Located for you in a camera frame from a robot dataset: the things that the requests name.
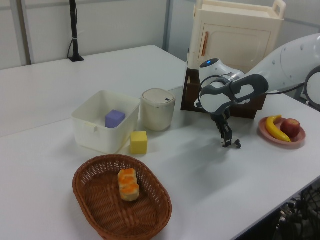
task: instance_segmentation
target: plate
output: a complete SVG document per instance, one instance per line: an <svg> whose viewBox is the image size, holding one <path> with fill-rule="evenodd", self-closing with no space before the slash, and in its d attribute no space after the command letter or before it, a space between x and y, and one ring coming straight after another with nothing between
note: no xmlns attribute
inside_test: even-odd
<svg viewBox="0 0 320 240"><path fill-rule="evenodd" d="M291 142L287 142L287 141L281 141L281 140L278 140L276 138L274 138L273 136L270 135L270 133L268 132L268 130L266 129L266 121L267 121L267 118L268 117L265 117L265 118L262 118L259 122L259 129L260 129L260 132L262 133L262 135L264 135L267 139L271 140L272 142L274 143L277 143L277 144L282 144L282 145L298 145L300 143L302 143L305 138L306 138L306 132L305 130L301 127L300 128L300 132L299 134L294 137L294 138L290 138ZM283 118L283 117L280 117L278 119L276 119L274 121L274 125L280 129L280 126L281 124L285 121L286 119Z"/></svg>

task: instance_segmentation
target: black stand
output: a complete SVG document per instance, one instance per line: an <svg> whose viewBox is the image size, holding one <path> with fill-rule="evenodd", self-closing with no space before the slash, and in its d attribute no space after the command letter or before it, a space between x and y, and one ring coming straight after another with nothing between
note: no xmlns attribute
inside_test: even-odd
<svg viewBox="0 0 320 240"><path fill-rule="evenodd" d="M71 15L73 56L69 57L69 59L72 62L84 61L84 58L79 55L79 49L78 49L76 0L70 0L70 15Z"/></svg>

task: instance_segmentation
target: wicker basket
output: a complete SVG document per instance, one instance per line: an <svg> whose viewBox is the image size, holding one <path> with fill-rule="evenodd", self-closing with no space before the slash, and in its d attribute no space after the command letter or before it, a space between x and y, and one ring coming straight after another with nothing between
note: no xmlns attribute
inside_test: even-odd
<svg viewBox="0 0 320 240"><path fill-rule="evenodd" d="M137 200L120 198L118 172L133 168ZM73 192L91 226L106 240L150 240L169 222L172 204L166 189L145 164L119 154L97 156L73 178Z"/></svg>

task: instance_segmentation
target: apple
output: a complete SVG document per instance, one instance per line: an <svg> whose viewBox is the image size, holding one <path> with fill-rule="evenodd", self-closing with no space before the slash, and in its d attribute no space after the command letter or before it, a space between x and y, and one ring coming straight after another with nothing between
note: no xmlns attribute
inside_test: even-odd
<svg viewBox="0 0 320 240"><path fill-rule="evenodd" d="M289 138L294 138L300 133L300 122L293 118L288 118L281 123L280 130Z"/></svg>

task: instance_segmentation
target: white table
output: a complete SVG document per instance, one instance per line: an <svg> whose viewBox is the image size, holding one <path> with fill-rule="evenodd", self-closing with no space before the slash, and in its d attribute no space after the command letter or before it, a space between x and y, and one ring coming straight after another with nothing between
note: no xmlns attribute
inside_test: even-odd
<svg viewBox="0 0 320 240"><path fill-rule="evenodd" d="M123 61L129 66L121 67ZM1 239L101 239L79 207L72 179L102 153L76 144L70 119L101 89L140 97L157 87L177 97L171 127L146 130L148 153L133 155L171 197L170 222L155 240L235 239L318 179L319 112L285 95L268 96L254 120L229 120L242 148L223 148L207 114L180 110L185 70L184 62L146 46L0 71ZM277 114L300 121L303 146L261 136L259 120ZM137 130L145 131L140 121ZM130 155L128 142L119 154Z"/></svg>

